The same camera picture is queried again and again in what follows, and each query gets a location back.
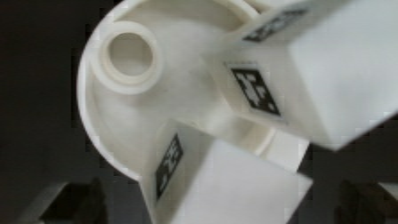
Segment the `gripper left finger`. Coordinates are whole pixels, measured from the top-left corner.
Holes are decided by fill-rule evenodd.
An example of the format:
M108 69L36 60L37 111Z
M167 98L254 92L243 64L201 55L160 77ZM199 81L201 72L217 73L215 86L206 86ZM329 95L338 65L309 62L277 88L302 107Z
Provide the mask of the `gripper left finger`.
M14 224L107 224L101 182L52 184L34 198Z

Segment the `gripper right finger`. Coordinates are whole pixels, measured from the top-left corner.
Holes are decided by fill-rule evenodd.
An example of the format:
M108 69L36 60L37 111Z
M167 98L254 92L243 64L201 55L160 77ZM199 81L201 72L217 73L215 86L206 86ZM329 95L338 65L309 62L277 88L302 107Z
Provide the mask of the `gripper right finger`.
M398 224L398 182L341 181L339 224Z

